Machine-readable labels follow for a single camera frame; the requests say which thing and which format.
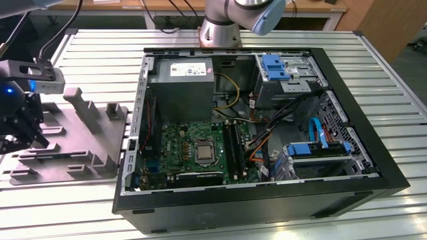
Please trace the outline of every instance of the table leg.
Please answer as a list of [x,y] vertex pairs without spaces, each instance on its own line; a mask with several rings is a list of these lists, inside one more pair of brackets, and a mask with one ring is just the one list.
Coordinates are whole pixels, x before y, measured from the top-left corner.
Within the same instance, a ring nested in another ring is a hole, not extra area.
[[[147,14],[145,11],[143,12],[143,16],[144,16],[144,20],[145,20],[147,29],[156,29],[155,22],[153,22],[152,19],[149,18],[149,16],[148,16],[148,14]],[[156,12],[155,12],[155,11],[151,11],[151,16],[152,16],[152,18],[156,17]]]
[[335,12],[331,14],[329,18],[325,21],[323,31],[335,31],[335,28],[340,22],[343,13],[341,12]]
[[48,21],[49,21],[49,23],[50,23],[52,25],[58,24],[57,16],[53,17],[53,16],[48,15],[48,16],[46,16],[46,19],[48,19]]

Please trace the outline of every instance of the aluminum workbench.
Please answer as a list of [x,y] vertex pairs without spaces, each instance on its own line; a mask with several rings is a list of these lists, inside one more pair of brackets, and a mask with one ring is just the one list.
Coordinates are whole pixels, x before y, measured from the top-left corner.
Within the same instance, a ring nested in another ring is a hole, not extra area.
[[[85,100],[133,109],[144,47],[196,47],[197,34],[181,30],[78,30],[60,42],[52,58],[66,87],[80,87]],[[241,32],[245,47],[324,48],[411,187],[373,200],[340,217],[275,224],[173,232],[160,239],[361,240],[427,237],[427,109],[363,36],[352,32]],[[61,96],[42,101],[70,108]],[[4,158],[0,169],[16,162]],[[9,185],[0,175],[0,239],[137,239],[144,236],[113,215],[116,179]]]

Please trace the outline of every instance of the wooden table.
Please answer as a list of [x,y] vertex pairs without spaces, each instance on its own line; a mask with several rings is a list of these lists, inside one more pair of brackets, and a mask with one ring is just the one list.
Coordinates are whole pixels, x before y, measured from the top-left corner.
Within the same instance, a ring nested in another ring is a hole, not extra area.
[[[54,5],[48,10],[36,10],[36,15],[70,15],[76,9],[78,0],[65,0],[61,4]],[[176,6],[185,16],[193,16],[195,13],[183,0],[173,0]],[[204,16],[205,0],[188,0],[199,16]],[[179,16],[168,0],[145,0],[151,15],[155,16]],[[297,18],[325,18],[324,31],[333,31],[340,21],[343,13],[348,7],[343,1],[335,5],[325,3],[323,0],[295,0],[297,8]],[[93,0],[84,0],[80,14],[84,16],[144,16],[147,28],[155,29],[155,23],[147,16],[144,6],[140,0],[121,0],[120,3],[93,4]],[[293,4],[289,3],[283,11],[283,17],[291,18],[293,15]]]

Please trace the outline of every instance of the white cable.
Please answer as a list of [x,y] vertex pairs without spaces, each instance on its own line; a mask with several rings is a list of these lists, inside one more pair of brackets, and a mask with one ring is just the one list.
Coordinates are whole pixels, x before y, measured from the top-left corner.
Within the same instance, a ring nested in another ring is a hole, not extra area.
[[219,113],[219,115],[221,115],[223,118],[225,119],[231,119],[231,120],[240,120],[240,121],[244,121],[244,122],[248,122],[248,123],[259,123],[259,121],[252,121],[252,120],[248,120],[245,118],[239,118],[239,117],[227,117],[220,111],[216,111]]

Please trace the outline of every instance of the floor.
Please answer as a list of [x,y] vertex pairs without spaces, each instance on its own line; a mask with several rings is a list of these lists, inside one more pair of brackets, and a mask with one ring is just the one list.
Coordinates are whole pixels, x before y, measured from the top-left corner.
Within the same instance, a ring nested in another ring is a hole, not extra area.
[[[38,35],[41,36],[37,41],[30,42],[28,45],[33,56],[38,52],[42,44],[64,26],[68,18],[68,16],[58,16],[58,24],[50,25],[45,16],[30,17]],[[176,19],[156,17],[155,20],[159,26],[165,29],[172,29],[176,26],[183,29],[195,29],[199,23],[195,17],[189,19],[189,22],[183,17],[177,17]],[[80,16],[70,27],[80,29],[144,29],[145,23],[139,16]],[[53,45],[48,50],[48,56],[53,54],[56,46],[57,45]],[[391,66],[423,103],[427,104],[427,53],[421,50],[413,51],[413,48],[408,46]]]

